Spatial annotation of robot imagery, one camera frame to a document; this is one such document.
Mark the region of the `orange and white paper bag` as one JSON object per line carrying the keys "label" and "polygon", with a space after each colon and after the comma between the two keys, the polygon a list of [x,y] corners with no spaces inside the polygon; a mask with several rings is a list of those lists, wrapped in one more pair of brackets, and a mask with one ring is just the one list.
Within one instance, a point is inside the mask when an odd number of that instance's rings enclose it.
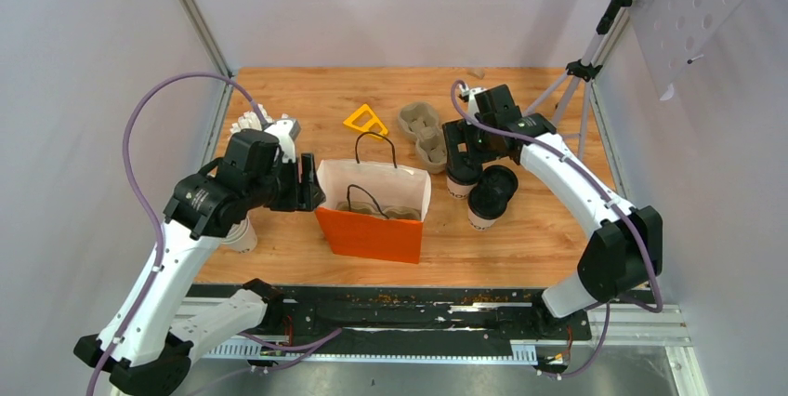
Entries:
{"label": "orange and white paper bag", "polygon": [[[361,159],[359,145],[365,136],[388,143],[388,162]],[[400,164],[388,137],[362,132],[354,144],[354,157],[320,162],[317,179],[325,202],[315,210],[315,216],[334,254],[420,262],[431,176],[423,169]]]}

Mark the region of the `single cardboard cup carrier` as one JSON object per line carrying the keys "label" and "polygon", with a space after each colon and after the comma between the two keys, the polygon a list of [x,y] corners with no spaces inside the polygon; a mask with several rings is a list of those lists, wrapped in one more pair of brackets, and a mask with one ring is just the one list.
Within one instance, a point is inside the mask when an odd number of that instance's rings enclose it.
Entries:
{"label": "single cardboard cup carrier", "polygon": [[382,219],[421,220],[419,210],[401,205],[378,206],[371,202],[345,201],[340,202],[335,209]]}

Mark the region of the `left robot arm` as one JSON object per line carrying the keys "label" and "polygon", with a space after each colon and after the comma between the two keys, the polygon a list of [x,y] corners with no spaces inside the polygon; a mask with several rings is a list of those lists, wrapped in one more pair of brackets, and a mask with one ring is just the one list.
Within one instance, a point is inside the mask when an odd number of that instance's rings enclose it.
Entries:
{"label": "left robot arm", "polygon": [[255,328],[277,332],[282,292],[259,279],[184,322],[175,316],[205,261],[251,210],[311,212],[323,203],[314,155],[294,158],[290,149],[289,137],[245,129],[222,156],[182,179],[123,306],[101,332],[81,337],[74,354],[125,394],[169,395],[194,363],[229,338]]}

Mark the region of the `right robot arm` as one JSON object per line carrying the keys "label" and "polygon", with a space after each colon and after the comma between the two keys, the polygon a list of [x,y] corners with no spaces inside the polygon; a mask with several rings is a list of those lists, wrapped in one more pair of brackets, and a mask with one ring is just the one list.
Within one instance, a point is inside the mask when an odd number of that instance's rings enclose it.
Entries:
{"label": "right robot arm", "polygon": [[643,309],[661,311],[661,215],[651,206],[635,207],[606,186],[547,119],[521,112],[508,86],[470,88],[457,80],[450,97],[461,117],[442,127],[447,186],[451,195],[466,199],[469,223],[483,231],[506,212],[519,183],[515,173],[497,162],[509,158],[546,185],[587,238],[575,271],[537,298],[530,314],[534,332],[555,337],[575,312],[641,284],[650,285],[654,298]]}

